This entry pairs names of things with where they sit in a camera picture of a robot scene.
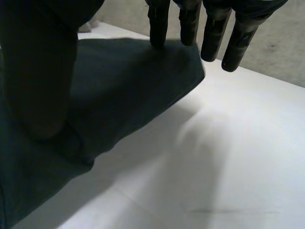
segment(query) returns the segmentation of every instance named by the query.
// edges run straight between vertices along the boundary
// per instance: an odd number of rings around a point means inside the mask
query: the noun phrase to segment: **black object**
[[[66,126],[44,142],[25,135],[0,91],[0,228],[12,227],[71,179],[89,172],[98,155],[203,78],[198,49],[179,40],[159,49],[142,40],[79,41]]]
[[[196,45],[201,0],[174,0],[179,6],[180,39],[186,46]]]
[[[227,1],[215,3],[203,0],[203,3],[208,17],[204,29],[201,58],[204,61],[213,62],[217,57],[232,9]]]
[[[236,13],[234,29],[222,61],[222,68],[225,71],[234,72],[238,68],[258,26],[270,16],[271,14],[256,18],[244,18]]]
[[[168,11],[171,0],[146,0],[149,5],[150,41],[152,46],[162,46],[166,40]]]

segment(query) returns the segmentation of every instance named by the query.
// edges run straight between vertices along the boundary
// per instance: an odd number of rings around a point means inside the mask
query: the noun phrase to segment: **fabric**
[[[203,78],[198,49],[180,41],[156,49],[142,40],[82,40],[67,125],[45,142],[25,135],[0,91],[0,228],[12,227],[71,179],[89,172],[98,155],[148,124]]]

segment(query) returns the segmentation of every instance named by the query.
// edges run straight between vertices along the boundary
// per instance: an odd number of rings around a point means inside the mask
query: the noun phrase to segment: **white table surface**
[[[147,37],[104,23],[80,38]],[[304,229],[305,88],[221,62],[15,229]]]

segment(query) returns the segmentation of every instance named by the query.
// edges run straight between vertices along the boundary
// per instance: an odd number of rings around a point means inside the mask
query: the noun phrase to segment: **dark green cloth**
[[[71,179],[89,172],[98,155],[160,115],[203,78],[198,49],[180,41],[155,49],[142,40],[82,40],[68,122],[43,143],[28,139],[0,91],[0,228],[12,227]]]

